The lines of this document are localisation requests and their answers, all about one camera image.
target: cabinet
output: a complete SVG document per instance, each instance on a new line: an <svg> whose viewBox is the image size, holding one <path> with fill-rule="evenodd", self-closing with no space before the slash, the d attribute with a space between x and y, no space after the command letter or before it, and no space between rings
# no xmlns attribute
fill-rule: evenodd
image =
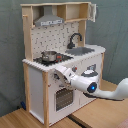
<svg viewBox="0 0 128 128"><path fill-rule="evenodd" d="M96 4L90 2L22 4L23 19L28 18L29 26L35 27L34 21L43 16L43 7L52 5L53 15L66 22L91 20L95 22Z"/></svg>

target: oven window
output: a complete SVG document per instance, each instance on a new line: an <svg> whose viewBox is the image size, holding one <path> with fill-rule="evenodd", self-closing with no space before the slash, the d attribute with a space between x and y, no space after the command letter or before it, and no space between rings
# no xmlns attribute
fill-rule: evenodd
<svg viewBox="0 0 128 128"><path fill-rule="evenodd" d="M62 89L56 92L56 111L73 103L73 90Z"/></svg>

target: faucet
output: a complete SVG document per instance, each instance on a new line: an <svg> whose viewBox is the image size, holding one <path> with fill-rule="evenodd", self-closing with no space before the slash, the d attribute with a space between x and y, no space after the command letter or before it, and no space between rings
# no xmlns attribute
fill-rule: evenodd
<svg viewBox="0 0 128 128"><path fill-rule="evenodd" d="M70 38L70 43L68 44L67 48L68 49L72 49L73 47L75 47L75 44L73 44L72 39L75 35L79 35L80 36L80 41L82 41L82 35L80 33L74 33L71 38Z"/></svg>

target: stovetop burner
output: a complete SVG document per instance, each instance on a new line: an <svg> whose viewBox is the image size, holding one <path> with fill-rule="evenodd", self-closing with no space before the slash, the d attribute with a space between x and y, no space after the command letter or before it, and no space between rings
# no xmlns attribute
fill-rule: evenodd
<svg viewBox="0 0 128 128"><path fill-rule="evenodd" d="M37 62L39 64L42 64L42 65L45 65L45 66L51 66L51 65L56 64L56 63L61 63L61 62L64 62L66 60L73 59L73 57L70 57L70 56L67 56L67 55L63 55L63 54L60 54L60 53L57 53L57 56L58 55L61 56L61 59L59 59L59 60L57 59L57 60L51 61L51 62L43 61L42 57L33 59L33 61Z"/></svg>

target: table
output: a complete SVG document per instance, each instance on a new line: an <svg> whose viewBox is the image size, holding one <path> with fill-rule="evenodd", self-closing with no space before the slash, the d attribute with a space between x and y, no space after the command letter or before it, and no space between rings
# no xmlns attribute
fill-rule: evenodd
<svg viewBox="0 0 128 128"><path fill-rule="evenodd" d="M117 85L102 80L102 90L114 91ZM128 99L124 101L110 101L96 99L83 108L71 114L87 128L116 128L128 118Z"/></svg>
<svg viewBox="0 0 128 128"><path fill-rule="evenodd" d="M44 128L37 119L23 109L16 110L0 118L0 128ZM81 128L68 117L50 128Z"/></svg>

